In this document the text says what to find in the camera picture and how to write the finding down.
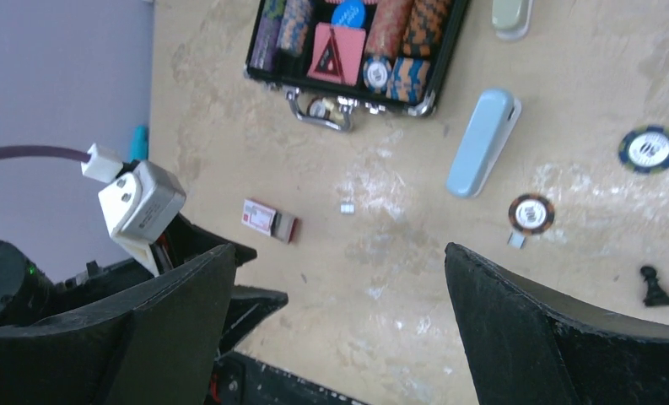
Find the blue stapler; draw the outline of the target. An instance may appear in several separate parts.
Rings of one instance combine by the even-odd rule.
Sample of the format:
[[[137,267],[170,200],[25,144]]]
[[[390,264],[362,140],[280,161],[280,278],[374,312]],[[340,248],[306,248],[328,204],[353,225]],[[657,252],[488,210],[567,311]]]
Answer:
[[[481,93],[445,182],[451,195],[474,198],[481,192],[521,112],[521,101],[507,89]]]

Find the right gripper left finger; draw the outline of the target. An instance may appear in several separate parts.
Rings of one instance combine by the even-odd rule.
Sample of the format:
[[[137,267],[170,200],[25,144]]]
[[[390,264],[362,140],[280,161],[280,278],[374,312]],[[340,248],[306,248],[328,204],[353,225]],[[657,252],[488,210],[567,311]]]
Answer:
[[[151,279],[28,327],[0,327],[0,404],[201,404],[236,269]]]

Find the strip of staples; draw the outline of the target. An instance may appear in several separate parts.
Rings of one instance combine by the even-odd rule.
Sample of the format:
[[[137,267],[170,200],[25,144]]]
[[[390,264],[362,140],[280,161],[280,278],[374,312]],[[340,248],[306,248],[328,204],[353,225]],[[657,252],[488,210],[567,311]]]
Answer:
[[[355,204],[353,202],[342,202],[340,204],[340,213],[344,215],[355,214]]]

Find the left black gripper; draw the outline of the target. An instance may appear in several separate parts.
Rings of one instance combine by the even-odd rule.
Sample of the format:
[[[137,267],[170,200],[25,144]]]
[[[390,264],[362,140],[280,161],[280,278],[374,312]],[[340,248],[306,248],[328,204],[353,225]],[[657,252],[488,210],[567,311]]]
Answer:
[[[212,260],[225,255],[230,267],[237,269],[257,258],[249,246],[216,235],[178,214],[151,246],[155,255],[156,275],[143,270],[145,280],[188,280],[207,273]],[[260,323],[288,304],[282,291],[253,286],[234,286],[219,340],[218,355],[232,351]]]

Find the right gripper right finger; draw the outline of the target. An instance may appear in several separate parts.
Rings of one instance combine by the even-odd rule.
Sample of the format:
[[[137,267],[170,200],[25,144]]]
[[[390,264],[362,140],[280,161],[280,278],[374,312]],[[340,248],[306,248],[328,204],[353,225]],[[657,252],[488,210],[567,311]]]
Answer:
[[[456,243],[445,278],[481,404],[669,404],[669,325],[577,300]]]

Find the green stapler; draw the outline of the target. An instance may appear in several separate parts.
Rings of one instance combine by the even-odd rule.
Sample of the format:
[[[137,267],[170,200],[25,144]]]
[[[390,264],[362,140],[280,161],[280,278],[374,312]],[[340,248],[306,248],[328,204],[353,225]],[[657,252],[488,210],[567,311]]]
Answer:
[[[524,38],[530,28],[533,0],[493,0],[491,23],[503,41]]]

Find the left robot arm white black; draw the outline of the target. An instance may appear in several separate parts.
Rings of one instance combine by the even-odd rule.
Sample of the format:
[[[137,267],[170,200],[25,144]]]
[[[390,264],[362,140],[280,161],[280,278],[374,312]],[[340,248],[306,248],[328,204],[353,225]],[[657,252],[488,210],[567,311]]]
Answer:
[[[152,244],[159,273],[165,274],[229,240],[202,229],[182,215]],[[15,245],[0,240],[0,327],[28,326],[120,293],[152,279],[134,259],[85,271],[54,283]],[[289,302],[284,292],[236,285],[225,317],[219,355],[232,351],[255,327]]]

